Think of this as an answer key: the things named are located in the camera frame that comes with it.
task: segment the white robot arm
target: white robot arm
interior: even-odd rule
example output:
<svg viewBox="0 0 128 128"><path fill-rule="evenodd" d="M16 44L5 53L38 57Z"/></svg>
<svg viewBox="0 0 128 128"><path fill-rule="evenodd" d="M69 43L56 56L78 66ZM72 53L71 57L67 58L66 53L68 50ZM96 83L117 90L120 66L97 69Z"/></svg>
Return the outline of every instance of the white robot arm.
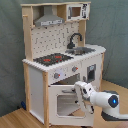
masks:
<svg viewBox="0 0 128 128"><path fill-rule="evenodd" d="M128 121L128 114L119 113L119 95L115 91L96 92L90 83L78 81L75 83L78 102L81 110L93 113L93 106L102 107L101 116L105 121Z"/></svg>

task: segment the wooden floor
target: wooden floor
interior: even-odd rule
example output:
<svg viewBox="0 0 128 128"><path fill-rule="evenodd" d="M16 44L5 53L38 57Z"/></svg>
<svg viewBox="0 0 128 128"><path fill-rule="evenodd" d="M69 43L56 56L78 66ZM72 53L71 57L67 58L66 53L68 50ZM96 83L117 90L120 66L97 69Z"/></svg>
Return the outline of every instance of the wooden floor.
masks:
<svg viewBox="0 0 128 128"><path fill-rule="evenodd" d="M128 89L102 81L102 90L115 90L120 95L120 113L128 113ZM106 122L101 117L101 108L95 107L93 128L115 128L121 122ZM23 109L16 110L0 118L0 128L43 128L37 119ZM81 128L73 126L51 126L50 128Z"/></svg>

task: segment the microwave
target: microwave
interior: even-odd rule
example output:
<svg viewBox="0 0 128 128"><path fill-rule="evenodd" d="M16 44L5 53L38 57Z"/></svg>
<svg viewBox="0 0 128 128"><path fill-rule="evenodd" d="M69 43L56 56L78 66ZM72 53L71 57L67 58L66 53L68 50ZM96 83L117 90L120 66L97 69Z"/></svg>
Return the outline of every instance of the microwave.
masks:
<svg viewBox="0 0 128 128"><path fill-rule="evenodd" d="M67 21L88 19L90 4L67 5Z"/></svg>

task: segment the oven door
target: oven door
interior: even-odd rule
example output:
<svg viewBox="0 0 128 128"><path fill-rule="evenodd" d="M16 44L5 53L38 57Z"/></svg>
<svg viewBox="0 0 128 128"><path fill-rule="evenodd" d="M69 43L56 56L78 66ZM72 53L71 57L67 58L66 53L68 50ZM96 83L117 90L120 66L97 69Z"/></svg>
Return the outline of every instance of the oven door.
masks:
<svg viewBox="0 0 128 128"><path fill-rule="evenodd" d="M73 89L74 85L49 86L49 123L51 125L93 126L94 114L81 111Z"/></svg>
<svg viewBox="0 0 128 128"><path fill-rule="evenodd" d="M69 4L67 5L67 21L88 19L90 4Z"/></svg>
<svg viewBox="0 0 128 128"><path fill-rule="evenodd" d="M70 4L67 5L67 20L79 20L82 18L82 5L83 4Z"/></svg>

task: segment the sink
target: sink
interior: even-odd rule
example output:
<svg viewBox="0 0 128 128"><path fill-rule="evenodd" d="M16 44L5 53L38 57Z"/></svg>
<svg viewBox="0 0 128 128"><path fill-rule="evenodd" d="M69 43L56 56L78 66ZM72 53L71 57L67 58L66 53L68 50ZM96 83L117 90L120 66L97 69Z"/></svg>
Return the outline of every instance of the sink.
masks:
<svg viewBox="0 0 128 128"><path fill-rule="evenodd" d="M65 53L78 56L78 55L83 55L83 54L87 54L87 53L94 52L94 51L95 51L95 49L91 49L91 48L87 48L87 47L77 47L77 48L73 48L73 49L68 49L65 51Z"/></svg>

